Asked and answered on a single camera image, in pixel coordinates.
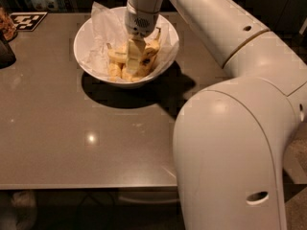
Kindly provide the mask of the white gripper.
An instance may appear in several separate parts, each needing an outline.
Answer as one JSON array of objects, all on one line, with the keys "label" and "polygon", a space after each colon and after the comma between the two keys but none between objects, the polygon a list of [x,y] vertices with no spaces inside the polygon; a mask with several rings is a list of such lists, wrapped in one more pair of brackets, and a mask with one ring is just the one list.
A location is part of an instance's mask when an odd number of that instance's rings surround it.
[{"label": "white gripper", "polygon": [[[145,38],[155,29],[159,15],[159,6],[151,2],[127,3],[125,26],[132,38]],[[129,39],[127,43],[126,66],[129,73],[134,74],[141,62],[146,42],[143,39]]]}]

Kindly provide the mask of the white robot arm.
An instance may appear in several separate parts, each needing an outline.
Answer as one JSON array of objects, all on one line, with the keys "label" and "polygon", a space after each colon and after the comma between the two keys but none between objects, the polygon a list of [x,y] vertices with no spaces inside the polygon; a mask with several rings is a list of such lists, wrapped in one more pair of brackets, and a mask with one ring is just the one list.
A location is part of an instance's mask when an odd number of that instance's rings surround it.
[{"label": "white robot arm", "polygon": [[[229,78],[177,115],[174,157],[186,230],[287,230],[284,150],[306,119],[305,63],[232,0],[170,0]],[[162,0],[128,0],[149,35]]]}]

